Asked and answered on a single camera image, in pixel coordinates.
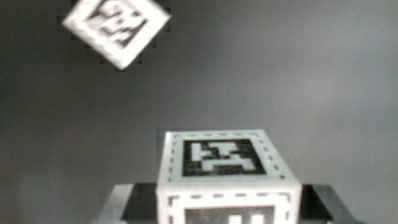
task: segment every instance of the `white cardboard box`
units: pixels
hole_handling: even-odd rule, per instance
[[[158,224],[297,224],[301,191],[263,130],[167,132]]]

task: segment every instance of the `black and white pattern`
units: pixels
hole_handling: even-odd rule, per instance
[[[142,12],[126,0],[103,0],[87,18],[89,27],[119,48],[128,46],[146,23]]]
[[[169,18],[151,0],[80,0],[62,24],[123,69]]]
[[[251,139],[183,143],[183,176],[267,174]]]
[[[187,209],[187,224],[274,224],[274,206]]]

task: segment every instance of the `gray surface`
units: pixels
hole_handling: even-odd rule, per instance
[[[57,32],[68,1],[2,1],[0,222],[86,224],[157,180],[164,130],[263,128],[354,217],[398,219],[398,2],[176,0],[116,73]]]

